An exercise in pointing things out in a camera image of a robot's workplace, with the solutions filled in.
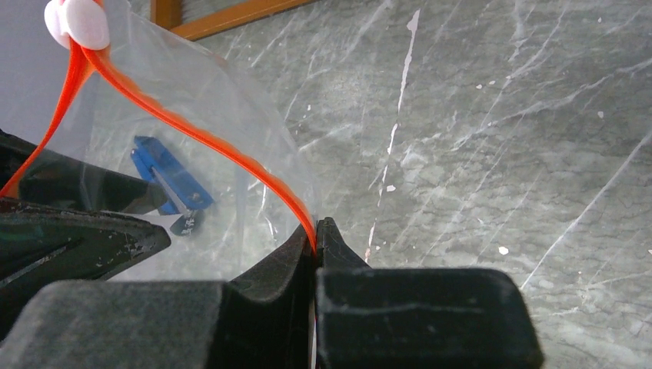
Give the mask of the clear zip bag orange zipper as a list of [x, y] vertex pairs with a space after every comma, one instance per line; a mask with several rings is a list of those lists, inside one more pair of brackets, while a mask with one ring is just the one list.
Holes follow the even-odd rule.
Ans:
[[177, 215], [143, 215], [171, 245], [109, 281], [229, 280], [302, 228], [316, 249], [316, 181], [268, 95], [206, 48], [136, 15], [127, 1], [49, 1], [35, 21], [64, 75], [40, 141], [1, 140], [1, 198], [45, 150], [141, 179], [137, 135], [157, 138], [215, 200], [189, 236]]

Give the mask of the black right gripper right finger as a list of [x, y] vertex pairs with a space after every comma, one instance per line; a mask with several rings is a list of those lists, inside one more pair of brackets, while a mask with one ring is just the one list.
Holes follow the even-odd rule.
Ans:
[[319, 368], [541, 368], [524, 298], [491, 268], [372, 268], [317, 226]]

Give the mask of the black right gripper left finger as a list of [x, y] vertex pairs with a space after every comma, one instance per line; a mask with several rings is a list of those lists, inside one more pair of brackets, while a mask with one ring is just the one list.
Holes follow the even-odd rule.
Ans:
[[232, 281], [61, 281], [27, 304], [3, 368], [308, 368], [313, 263], [302, 228]]

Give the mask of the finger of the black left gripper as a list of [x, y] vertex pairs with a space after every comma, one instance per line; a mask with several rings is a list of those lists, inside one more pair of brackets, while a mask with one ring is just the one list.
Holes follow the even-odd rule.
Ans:
[[1, 199], [1, 333], [44, 286], [106, 280], [171, 245], [156, 184], [45, 150]]

